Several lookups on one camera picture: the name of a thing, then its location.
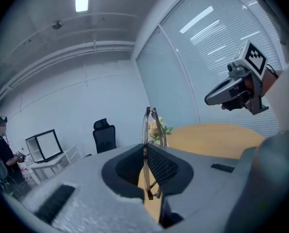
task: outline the flowers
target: flowers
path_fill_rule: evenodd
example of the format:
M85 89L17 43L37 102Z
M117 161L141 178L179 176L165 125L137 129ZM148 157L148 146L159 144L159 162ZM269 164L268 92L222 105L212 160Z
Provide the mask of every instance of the flowers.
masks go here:
M167 128L166 125L164 125L164 122L163 122L164 120L161 116L159 116L158 119L162 126L163 133L170 135L171 131L173 130L173 127ZM154 122L149 123L149 136L153 139L153 141L160 140L159 134L158 134L158 128L157 128L157 124L155 120Z

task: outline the round table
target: round table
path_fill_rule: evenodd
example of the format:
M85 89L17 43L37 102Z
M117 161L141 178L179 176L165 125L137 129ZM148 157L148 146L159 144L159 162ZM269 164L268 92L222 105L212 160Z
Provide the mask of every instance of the round table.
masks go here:
M189 125L167 135L168 146L196 154L239 159L242 152L250 147L259 146L264 137L245 127L229 123L204 123ZM150 172L150 183L155 181ZM139 176L138 187L144 188L143 170ZM158 185L152 188L157 192ZM144 207L155 219L159 220L161 198L149 200L145 194Z

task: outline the black office chair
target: black office chair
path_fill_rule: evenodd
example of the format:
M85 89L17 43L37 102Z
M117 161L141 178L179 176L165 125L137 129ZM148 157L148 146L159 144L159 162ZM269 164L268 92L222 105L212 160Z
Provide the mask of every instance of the black office chair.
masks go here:
M109 125L106 118L94 123L94 132L92 133L96 142L97 153L116 149L115 126Z

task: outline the white table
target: white table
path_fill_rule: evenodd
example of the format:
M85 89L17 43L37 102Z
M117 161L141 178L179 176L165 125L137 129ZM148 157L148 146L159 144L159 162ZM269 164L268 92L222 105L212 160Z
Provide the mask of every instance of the white table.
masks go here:
M39 175L36 172L37 169L40 169L43 172L43 169L50 168L54 173L56 173L56 171L53 168L58 166L58 164L60 163L62 158L65 157L65 155L66 155L65 153L62 153L62 154L58 155L56 158L53 158L52 160L50 160L48 162L34 163L31 166L29 166L29 168L31 168L31 170L33 171L35 176L38 178L38 181L36 181L36 182L37 183L41 182L41 178L39 177Z

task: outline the cable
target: cable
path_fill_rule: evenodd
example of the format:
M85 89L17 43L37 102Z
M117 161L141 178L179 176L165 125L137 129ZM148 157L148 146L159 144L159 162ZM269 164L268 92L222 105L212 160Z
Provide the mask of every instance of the cable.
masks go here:
M278 75L277 75L277 73L276 73L276 71L274 70L274 68L270 65L270 64L267 64L271 69L272 69L272 71L268 68L268 67L266 67L266 69L272 74L272 75L274 75L275 76L275 78L277 78L278 79Z

